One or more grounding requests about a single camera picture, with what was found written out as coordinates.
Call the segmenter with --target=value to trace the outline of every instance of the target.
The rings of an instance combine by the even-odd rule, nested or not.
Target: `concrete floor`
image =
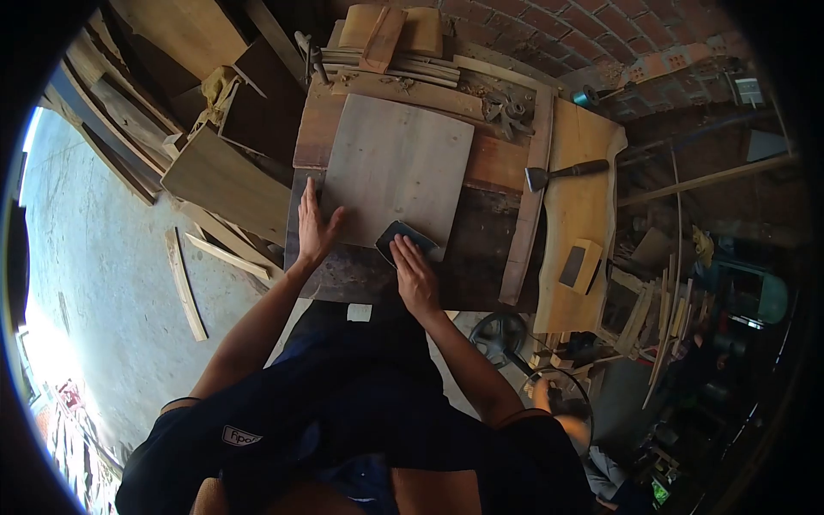
[[[77,369],[71,369],[56,358],[59,353],[45,348],[39,352],[41,365],[63,366],[64,376],[73,373],[76,380],[82,376],[90,415],[105,445],[136,447],[158,410],[190,392],[222,337],[260,295],[239,269],[204,255],[182,237],[192,293],[209,336],[195,342],[164,242],[167,229],[178,227],[182,236],[193,232],[194,225],[165,195],[151,208],[138,201],[74,128],[48,110],[29,155],[21,203],[30,238],[30,304],[40,311],[29,330],[48,335],[49,341],[65,340],[77,361]],[[299,299],[281,342],[309,302]],[[484,315],[462,312],[455,322],[468,334]],[[45,330],[47,325],[53,334]],[[524,347],[528,358],[531,345]],[[280,349],[279,343],[272,359]],[[431,342],[430,353],[452,404],[476,416]],[[603,389],[611,391],[614,384],[615,395],[631,393],[630,410],[646,393],[648,371],[638,366],[611,365],[629,368],[620,374],[608,371]],[[501,372],[515,387],[525,379],[512,364]],[[600,420],[597,436],[620,425],[625,411],[617,406],[626,400],[609,399],[604,395],[600,403],[606,418]]]

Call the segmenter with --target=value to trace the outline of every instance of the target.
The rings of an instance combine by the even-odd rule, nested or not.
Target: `wheel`
[[[493,313],[485,317],[472,329],[469,341],[495,368],[510,363],[504,353],[507,349],[518,354],[527,338],[527,324],[518,315]]]

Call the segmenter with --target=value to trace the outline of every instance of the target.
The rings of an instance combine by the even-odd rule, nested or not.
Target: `shirt logo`
[[[258,442],[262,437],[233,428],[231,425],[223,426],[223,441],[229,445],[243,447],[250,443]]]

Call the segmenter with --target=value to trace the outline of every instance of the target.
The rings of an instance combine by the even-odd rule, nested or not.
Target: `sanding block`
[[[602,251],[603,247],[594,241],[580,238],[575,240],[558,282],[576,293],[587,295],[601,268]]]
[[[428,258],[429,253],[433,250],[438,248],[438,245],[421,234],[420,232],[415,231],[412,227],[406,225],[401,220],[395,220],[394,222],[389,224],[389,227],[381,234],[381,237],[375,241],[375,248],[378,252],[381,253],[383,259],[389,261],[389,264],[398,268],[395,265],[395,259],[392,258],[392,253],[389,250],[389,242],[395,239],[395,234],[400,234],[401,236],[408,236],[412,242],[420,247],[420,250],[424,253],[424,257]]]

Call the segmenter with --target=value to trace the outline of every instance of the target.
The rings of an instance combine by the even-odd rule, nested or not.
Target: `spool of thread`
[[[599,101],[598,94],[592,89],[592,86],[584,86],[581,91],[572,94],[572,102],[584,109],[595,107]]]

